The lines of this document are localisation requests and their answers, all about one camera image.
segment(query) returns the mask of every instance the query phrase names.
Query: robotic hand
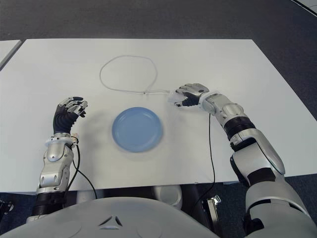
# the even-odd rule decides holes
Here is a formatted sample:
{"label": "robotic hand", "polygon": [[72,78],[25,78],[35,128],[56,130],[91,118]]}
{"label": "robotic hand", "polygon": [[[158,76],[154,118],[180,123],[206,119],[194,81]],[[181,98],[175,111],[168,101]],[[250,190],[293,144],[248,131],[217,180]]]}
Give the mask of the robotic hand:
{"label": "robotic hand", "polygon": [[187,97],[175,103],[177,107],[199,105],[217,118],[228,136],[234,150],[231,166],[239,181],[249,187],[244,216],[248,237],[317,237],[307,209],[284,179],[282,160],[243,108],[198,83],[185,84],[176,92]]}
{"label": "robotic hand", "polygon": [[48,149],[43,157],[36,204],[27,222],[63,208],[69,168],[74,158],[70,130],[79,116],[85,117],[87,106],[81,97],[69,97],[58,104],[53,119],[54,135],[46,141]]}

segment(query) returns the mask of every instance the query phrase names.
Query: black cable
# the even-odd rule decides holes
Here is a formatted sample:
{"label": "black cable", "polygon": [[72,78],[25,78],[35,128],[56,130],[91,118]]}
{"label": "black cable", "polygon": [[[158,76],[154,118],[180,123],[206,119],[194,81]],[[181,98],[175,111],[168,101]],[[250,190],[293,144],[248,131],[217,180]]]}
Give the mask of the black cable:
{"label": "black cable", "polygon": [[[77,143],[79,142],[79,140],[78,140],[77,137],[75,137],[75,136],[72,136],[72,137],[76,139]],[[79,146],[76,145],[76,147],[77,147],[77,152],[78,152],[78,164],[77,164],[77,167],[76,167],[75,162],[74,162],[74,160],[73,160],[73,165],[74,165],[74,167],[75,167],[75,169],[76,169],[76,172],[75,172],[75,174],[74,174],[74,176],[73,176],[71,182],[69,183],[69,185],[68,185],[68,187],[67,187],[67,190],[65,191],[65,194],[66,194],[66,192],[69,190],[69,188],[70,188],[71,184],[73,183],[73,181],[74,181],[74,179],[75,179],[75,176],[76,176],[76,174],[77,174],[77,172],[78,172],[78,173],[80,173],[82,176],[84,176],[84,178],[88,181],[88,183],[90,184],[90,186],[93,188],[93,191],[94,191],[94,194],[95,194],[95,198],[98,199],[98,198],[97,198],[97,193],[96,193],[95,187],[94,187],[93,184],[90,182],[90,180],[87,178],[87,176],[84,175],[84,173],[82,173],[82,172],[79,170],[80,152],[79,152]]]}
{"label": "black cable", "polygon": [[75,171],[75,173],[74,173],[73,178],[71,179],[71,181],[70,181],[70,183],[69,183],[67,189],[65,190],[64,198],[66,198],[67,193],[68,193],[68,191],[69,191],[69,188],[70,188],[70,186],[72,185],[72,183],[74,182],[74,179],[75,179],[75,177],[76,177],[76,175],[77,175],[77,173],[78,173],[78,170],[79,170],[79,165],[80,165],[80,152],[79,152],[79,147],[78,147],[78,145],[76,145],[76,148],[77,148],[77,153],[78,153],[77,168],[76,168],[76,171]]}
{"label": "black cable", "polygon": [[95,198],[98,199],[98,198],[97,198],[97,193],[96,193],[95,187],[94,187],[93,184],[90,182],[90,180],[89,180],[89,179],[86,177],[86,175],[84,175],[80,170],[78,170],[78,173],[80,173],[82,176],[85,177],[85,179],[87,179],[88,183],[89,183],[90,186],[93,188],[93,191],[94,191],[94,194],[95,194]]}
{"label": "black cable", "polygon": [[215,183],[215,174],[214,174],[214,167],[213,167],[213,160],[212,160],[212,154],[211,154],[211,139],[210,139],[210,124],[211,124],[211,114],[209,114],[209,150],[210,150],[210,159],[211,159],[211,164],[212,164],[212,171],[213,171],[213,183],[211,185],[211,187],[206,191],[204,192],[203,195],[201,195],[198,200],[195,202],[191,212],[189,213],[190,216],[193,216],[193,212],[195,210],[195,207],[197,205],[197,203],[209,192],[212,190],[213,186],[214,186],[214,183]]}

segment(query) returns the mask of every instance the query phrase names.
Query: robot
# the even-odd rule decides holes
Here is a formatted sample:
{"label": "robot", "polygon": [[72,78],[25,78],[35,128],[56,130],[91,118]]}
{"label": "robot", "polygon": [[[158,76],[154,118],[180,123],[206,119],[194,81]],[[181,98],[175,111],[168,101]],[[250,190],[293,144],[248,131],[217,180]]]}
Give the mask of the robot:
{"label": "robot", "polygon": [[[198,105],[215,116],[234,153],[230,163],[248,187],[243,226],[248,238],[316,238],[317,227],[296,191],[285,181],[285,168],[270,142],[243,108],[205,86],[185,84],[176,92],[186,96],[177,107]],[[36,204],[27,223],[3,235],[9,237],[216,238],[187,214],[156,200],[112,197],[63,208],[74,154],[70,130],[87,102],[70,97],[58,106],[54,135],[46,142],[44,168]]]}

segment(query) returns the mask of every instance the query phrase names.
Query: gray carpet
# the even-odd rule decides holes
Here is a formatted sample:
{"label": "gray carpet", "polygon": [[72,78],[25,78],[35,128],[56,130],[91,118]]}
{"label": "gray carpet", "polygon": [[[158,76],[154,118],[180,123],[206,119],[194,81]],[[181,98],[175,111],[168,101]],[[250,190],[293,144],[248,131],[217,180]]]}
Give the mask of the gray carpet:
{"label": "gray carpet", "polygon": [[[252,39],[317,119],[317,18],[290,0],[1,0],[0,40],[29,38]],[[287,180],[316,222],[317,176]],[[211,192],[223,200],[227,238],[243,236],[245,192],[240,184],[216,184]],[[17,204],[0,232],[20,225],[33,202],[3,196]]]}

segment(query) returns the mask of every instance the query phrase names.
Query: white cable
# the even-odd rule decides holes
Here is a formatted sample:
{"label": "white cable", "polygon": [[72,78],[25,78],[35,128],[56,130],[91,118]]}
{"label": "white cable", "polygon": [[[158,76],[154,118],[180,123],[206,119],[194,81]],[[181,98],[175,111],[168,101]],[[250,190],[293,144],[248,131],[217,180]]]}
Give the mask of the white cable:
{"label": "white cable", "polygon": [[[154,77],[153,82],[152,82],[144,91],[130,91],[130,90],[110,88],[109,86],[107,86],[107,85],[103,82],[103,80],[102,80],[102,78],[101,78],[101,73],[102,73],[104,67],[106,67],[110,62],[112,62],[112,61],[114,61],[114,60],[116,60],[116,59],[118,59],[118,58],[123,58],[123,57],[132,57],[132,58],[146,59],[146,60],[149,60],[149,61],[152,63],[152,65],[153,65],[153,67],[154,67],[154,70],[155,70],[155,77]],[[100,80],[100,82],[103,84],[104,87],[106,87],[107,89],[113,90],[113,91],[127,92],[127,93],[138,93],[138,94],[169,93],[169,90],[164,90],[164,89],[160,89],[160,90],[150,90],[150,88],[152,88],[152,86],[155,84],[155,82],[156,82],[156,80],[157,80],[157,78],[158,78],[158,74],[159,74],[159,73],[158,73],[158,69],[157,69],[155,63],[151,60],[151,58],[145,57],[145,56],[121,55],[121,56],[116,56],[116,57],[110,59],[107,63],[105,63],[105,64],[101,67],[101,69],[100,69],[100,71],[99,71],[99,80]]]}

